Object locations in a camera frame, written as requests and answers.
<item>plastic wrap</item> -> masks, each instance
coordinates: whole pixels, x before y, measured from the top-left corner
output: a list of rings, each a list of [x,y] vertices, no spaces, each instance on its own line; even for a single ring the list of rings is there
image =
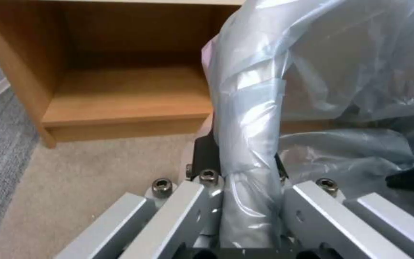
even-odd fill
[[[414,133],[405,121],[414,118],[388,124]],[[414,135],[406,136],[383,128],[289,134],[279,139],[279,155],[293,184],[330,178],[347,199],[376,192],[414,216],[414,192],[390,189],[385,181],[388,175],[414,168]]]
[[[221,246],[279,246],[281,202],[273,160],[279,120],[414,115],[414,1],[247,0],[206,46],[202,60],[226,176]],[[315,164],[298,165],[293,178],[304,178],[296,172],[330,172],[332,166],[376,179],[414,161],[406,139],[391,131],[308,136],[342,140],[344,151],[357,147],[358,153],[352,160],[320,149]],[[378,139],[388,149],[377,146]]]

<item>metal bar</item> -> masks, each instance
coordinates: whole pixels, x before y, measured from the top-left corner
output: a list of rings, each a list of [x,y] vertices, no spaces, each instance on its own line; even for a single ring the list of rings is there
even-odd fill
[[[125,193],[55,258],[116,258],[155,213],[153,201]]]
[[[414,258],[414,217],[376,193],[344,205]]]
[[[172,258],[179,248],[193,246],[208,213],[209,195],[204,186],[182,182],[120,258]]]
[[[343,258],[409,258],[314,182],[288,190],[284,221],[306,249],[329,246]]]

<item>wooden furniture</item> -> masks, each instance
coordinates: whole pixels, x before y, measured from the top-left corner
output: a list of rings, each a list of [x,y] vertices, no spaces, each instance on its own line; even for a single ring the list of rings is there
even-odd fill
[[[48,147],[195,132],[201,48],[243,0],[0,0],[0,66]]]

